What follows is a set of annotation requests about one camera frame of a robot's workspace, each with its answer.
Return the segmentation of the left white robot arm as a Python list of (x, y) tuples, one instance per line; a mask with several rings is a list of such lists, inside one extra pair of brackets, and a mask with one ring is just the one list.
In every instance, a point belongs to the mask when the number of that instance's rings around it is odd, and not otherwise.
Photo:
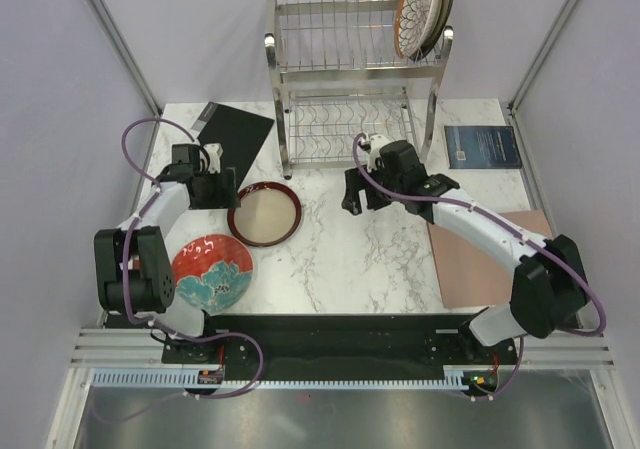
[(204, 329), (204, 312), (176, 295), (165, 237), (189, 210), (239, 206), (235, 169), (221, 166), (222, 155), (218, 143), (174, 145), (171, 163), (151, 179), (143, 206), (119, 226), (94, 236), (102, 309), (185, 339), (185, 351), (198, 362), (215, 358), (220, 340)]

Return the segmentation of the red plate with teal flower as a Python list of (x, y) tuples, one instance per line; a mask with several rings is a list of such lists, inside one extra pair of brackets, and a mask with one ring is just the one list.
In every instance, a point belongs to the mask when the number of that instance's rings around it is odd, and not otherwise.
[(245, 295), (254, 270), (245, 245), (224, 234), (192, 240), (178, 251), (171, 267), (177, 295), (210, 316), (229, 310)]

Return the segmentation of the white petal pattern plate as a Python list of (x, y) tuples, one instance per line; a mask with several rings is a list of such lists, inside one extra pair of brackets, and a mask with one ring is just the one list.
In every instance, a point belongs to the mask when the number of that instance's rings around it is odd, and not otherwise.
[(420, 51), (433, 32), (442, 0), (399, 0), (394, 22), (394, 47), (400, 58)]

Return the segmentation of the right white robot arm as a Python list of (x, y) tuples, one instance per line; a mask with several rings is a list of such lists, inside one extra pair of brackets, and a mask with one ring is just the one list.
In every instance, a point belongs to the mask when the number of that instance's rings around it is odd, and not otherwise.
[(400, 203), (408, 213), (471, 243), (511, 275), (508, 302), (477, 313), (458, 337), (465, 360), (483, 361), (506, 339), (544, 339), (556, 330), (568, 331), (569, 321), (589, 303), (579, 250), (570, 238), (524, 229), (478, 203), (448, 176), (428, 174), (406, 140), (360, 133), (352, 155), (367, 161), (345, 173), (344, 210), (359, 215)]

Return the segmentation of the black rimmed beige plate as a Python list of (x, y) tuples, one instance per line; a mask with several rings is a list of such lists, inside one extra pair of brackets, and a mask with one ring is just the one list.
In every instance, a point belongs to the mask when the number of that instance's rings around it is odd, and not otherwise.
[(422, 43), (420, 49), (411, 56), (411, 60), (414, 62), (421, 61), (427, 57), (427, 55), (436, 47), (440, 36), (442, 35), (445, 26), (448, 22), (449, 15), (453, 6), (453, 0), (441, 0), (440, 10), (436, 19), (436, 25), (433, 31)]

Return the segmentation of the dark red rimmed plate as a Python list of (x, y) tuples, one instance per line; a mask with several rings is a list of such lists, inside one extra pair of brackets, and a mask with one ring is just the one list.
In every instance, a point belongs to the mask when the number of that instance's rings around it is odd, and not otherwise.
[(245, 245), (271, 247), (290, 238), (302, 220), (302, 205), (296, 193), (284, 184), (263, 181), (243, 188), (240, 206), (229, 209), (231, 233)]

